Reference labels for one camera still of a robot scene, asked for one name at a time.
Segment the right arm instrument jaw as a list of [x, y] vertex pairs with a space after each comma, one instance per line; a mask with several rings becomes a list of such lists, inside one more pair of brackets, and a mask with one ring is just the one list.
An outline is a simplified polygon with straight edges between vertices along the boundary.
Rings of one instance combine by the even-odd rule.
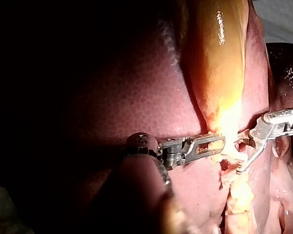
[[248, 141], [248, 145], [251, 146], [252, 151], [251, 154], [248, 155], [247, 159], [244, 160], [236, 169], [236, 174], [241, 175], [243, 174], [251, 165], [252, 163], [258, 159], [258, 157], [262, 154], [267, 146], [267, 140], [261, 139], [250, 139]]
[[245, 144], [253, 147], [254, 149], [256, 148], [255, 146], [255, 141], [253, 139], [253, 129], [245, 129], [238, 133], [237, 139], [236, 139], [236, 144]]

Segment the left arm instrument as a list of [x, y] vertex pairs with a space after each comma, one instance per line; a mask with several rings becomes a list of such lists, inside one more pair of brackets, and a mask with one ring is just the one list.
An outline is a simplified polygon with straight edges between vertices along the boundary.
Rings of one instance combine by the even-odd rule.
[[157, 158], [167, 170], [181, 166], [186, 161], [182, 148], [186, 139], [184, 137], [160, 137], [138, 132], [126, 140], [125, 156], [145, 154]]

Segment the left arm instrument jaw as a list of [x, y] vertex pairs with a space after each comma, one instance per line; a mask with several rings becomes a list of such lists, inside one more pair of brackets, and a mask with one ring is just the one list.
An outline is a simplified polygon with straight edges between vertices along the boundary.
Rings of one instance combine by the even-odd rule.
[[201, 158], [216, 155], [221, 152], [220, 147], [213, 147], [211, 143], [192, 143], [187, 146], [184, 150], [185, 153], [185, 164], [199, 160]]
[[224, 149], [226, 140], [223, 135], [199, 135], [185, 141], [186, 156], [211, 156], [219, 154]]

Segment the right arm instrument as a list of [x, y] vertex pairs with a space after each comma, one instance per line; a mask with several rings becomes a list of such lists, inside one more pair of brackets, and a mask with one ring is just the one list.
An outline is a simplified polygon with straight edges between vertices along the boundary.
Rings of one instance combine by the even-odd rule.
[[250, 136], [261, 141], [293, 136], [293, 108], [263, 114], [250, 130]]

